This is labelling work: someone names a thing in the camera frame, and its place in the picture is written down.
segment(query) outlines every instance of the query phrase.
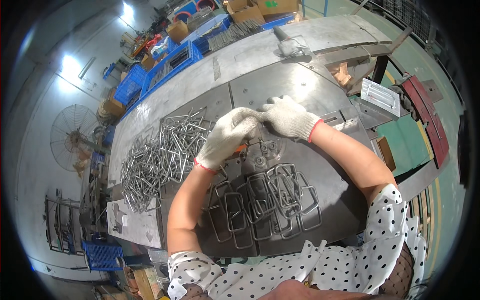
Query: fan guard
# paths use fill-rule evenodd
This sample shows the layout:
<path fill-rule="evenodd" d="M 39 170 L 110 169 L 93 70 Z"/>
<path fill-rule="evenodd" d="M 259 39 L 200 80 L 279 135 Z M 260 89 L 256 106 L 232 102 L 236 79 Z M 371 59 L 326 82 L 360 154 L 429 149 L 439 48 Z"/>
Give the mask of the fan guard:
<path fill-rule="evenodd" d="M 92 150 L 83 141 L 96 143 L 94 130 L 98 126 L 95 113 L 83 105 L 71 105 L 58 114 L 50 131 L 50 148 L 62 168 L 75 171 L 73 165 L 91 157 Z"/>

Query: green floor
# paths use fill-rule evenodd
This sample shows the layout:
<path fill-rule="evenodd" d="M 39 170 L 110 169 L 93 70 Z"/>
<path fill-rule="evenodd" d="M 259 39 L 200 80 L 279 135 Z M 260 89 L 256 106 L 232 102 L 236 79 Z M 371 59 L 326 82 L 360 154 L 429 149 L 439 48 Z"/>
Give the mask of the green floor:
<path fill-rule="evenodd" d="M 324 0 L 306 0 L 305 6 L 307 17 L 322 17 Z M 349 0 L 330 0 L 328 2 L 327 16 L 350 14 L 355 7 L 357 7 L 357 4 Z M 371 13 L 367 9 L 361 9 L 357 15 L 377 27 L 392 40 L 402 32 L 393 23 Z M 431 255 L 429 255 L 425 265 L 424 277 L 428 278 L 432 272 L 442 267 L 445 259 L 448 257 L 460 223 L 465 190 L 458 184 L 456 141 L 459 115 L 463 109 L 453 87 L 440 66 L 412 38 L 407 38 L 395 50 L 394 57 L 407 72 L 415 74 L 420 81 L 434 79 L 444 96 L 442 100 L 435 103 L 435 108 L 440 116 L 450 145 L 450 161 L 442 174 L 433 183 L 435 227 Z M 386 76 L 382 80 L 382 85 L 391 85 L 392 79 L 399 77 L 400 74 L 389 64 Z M 397 139 L 401 137 L 401 139 L 390 145 L 395 163 L 397 164 L 395 175 L 401 174 L 430 159 L 429 149 L 425 145 L 420 128 L 410 116 L 405 116 L 397 122 L 390 122 L 378 128 L 379 135 L 386 136 L 389 142 L 394 140 L 393 138 L 389 139 L 390 136 L 395 136 Z"/>

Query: wire mesh cage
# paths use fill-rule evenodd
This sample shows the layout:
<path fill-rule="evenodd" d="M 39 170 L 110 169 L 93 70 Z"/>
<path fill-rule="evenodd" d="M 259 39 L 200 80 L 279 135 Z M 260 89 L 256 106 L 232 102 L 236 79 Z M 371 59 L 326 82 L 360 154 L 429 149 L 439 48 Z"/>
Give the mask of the wire mesh cage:
<path fill-rule="evenodd" d="M 419 3 L 409 0 L 384 0 L 384 8 L 412 27 L 413 32 L 426 43 L 430 30 L 430 18 Z"/>
<path fill-rule="evenodd" d="M 50 148 L 57 163 L 67 171 L 75 171 L 74 165 L 89 159 L 91 151 L 85 141 L 95 143 L 95 131 L 100 126 L 95 113 L 83 105 L 62 110 L 50 131 Z"/>

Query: red metal panel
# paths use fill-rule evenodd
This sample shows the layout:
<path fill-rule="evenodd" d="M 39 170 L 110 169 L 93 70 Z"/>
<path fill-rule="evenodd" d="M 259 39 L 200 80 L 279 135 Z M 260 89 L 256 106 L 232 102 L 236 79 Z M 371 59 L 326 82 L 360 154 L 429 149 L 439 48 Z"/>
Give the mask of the red metal panel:
<path fill-rule="evenodd" d="M 402 87 L 419 112 L 423 124 L 427 124 L 425 131 L 432 145 L 437 168 L 440 168 L 448 155 L 448 141 L 442 122 L 435 112 L 435 107 L 415 75 L 407 79 Z"/>

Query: woman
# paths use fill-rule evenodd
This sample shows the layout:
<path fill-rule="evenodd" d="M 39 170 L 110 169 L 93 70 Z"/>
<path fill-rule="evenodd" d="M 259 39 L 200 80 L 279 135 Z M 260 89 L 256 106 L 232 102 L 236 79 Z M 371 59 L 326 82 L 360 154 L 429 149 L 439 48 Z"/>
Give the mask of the woman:
<path fill-rule="evenodd" d="M 323 123 L 289 96 L 272 98 L 262 113 L 236 108 L 218 120 L 195 159 L 196 167 L 168 215 L 168 294 L 180 299 L 358 299 L 366 294 L 412 298 L 423 277 L 425 240 L 418 218 L 385 164 L 367 147 Z M 215 170 L 251 135 L 258 121 L 284 136 L 302 138 L 329 154 L 365 195 L 369 207 L 361 247 L 326 247 L 305 241 L 301 253 L 230 264 L 225 274 L 202 253 L 194 232 Z"/>

